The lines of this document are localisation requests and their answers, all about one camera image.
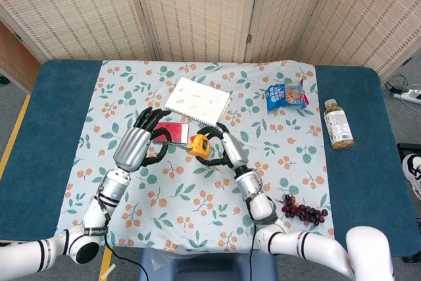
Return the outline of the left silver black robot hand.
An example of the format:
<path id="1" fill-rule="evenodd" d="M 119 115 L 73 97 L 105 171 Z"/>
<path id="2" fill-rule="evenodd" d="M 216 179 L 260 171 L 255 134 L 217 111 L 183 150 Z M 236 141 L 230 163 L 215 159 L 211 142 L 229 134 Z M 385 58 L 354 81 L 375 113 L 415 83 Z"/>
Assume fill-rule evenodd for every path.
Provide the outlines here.
<path id="1" fill-rule="evenodd" d="M 172 136 L 166 128 L 156 129 L 156 126 L 160 119 L 170 113 L 169 110 L 153 110 L 152 107 L 141 111 L 134 125 L 124 134 L 113 155 L 118 168 L 126 172 L 135 172 L 141 167 L 159 163 L 164 158 L 172 142 Z M 165 137 L 161 150 L 156 156 L 148 157 L 147 151 L 151 142 L 159 136 Z"/>

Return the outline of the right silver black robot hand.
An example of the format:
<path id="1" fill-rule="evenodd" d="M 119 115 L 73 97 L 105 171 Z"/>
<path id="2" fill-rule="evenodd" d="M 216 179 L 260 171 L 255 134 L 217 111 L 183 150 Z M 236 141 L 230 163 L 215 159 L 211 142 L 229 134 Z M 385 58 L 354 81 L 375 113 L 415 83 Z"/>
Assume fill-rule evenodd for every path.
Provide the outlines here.
<path id="1" fill-rule="evenodd" d="M 228 128 L 224 124 L 217 122 L 216 125 L 218 128 L 213 126 L 205 126 L 200 129 L 197 134 L 206 136 L 208 140 L 217 137 L 221 141 L 221 144 L 224 148 L 222 158 L 206 160 L 201 157 L 196 157 L 196 159 L 205 166 L 226 165 L 235 173 L 239 173 L 240 170 L 248 171 L 249 168 L 247 167 L 247 164 L 249 161 L 246 154 L 244 154 L 244 151 L 238 140 L 231 135 Z"/>

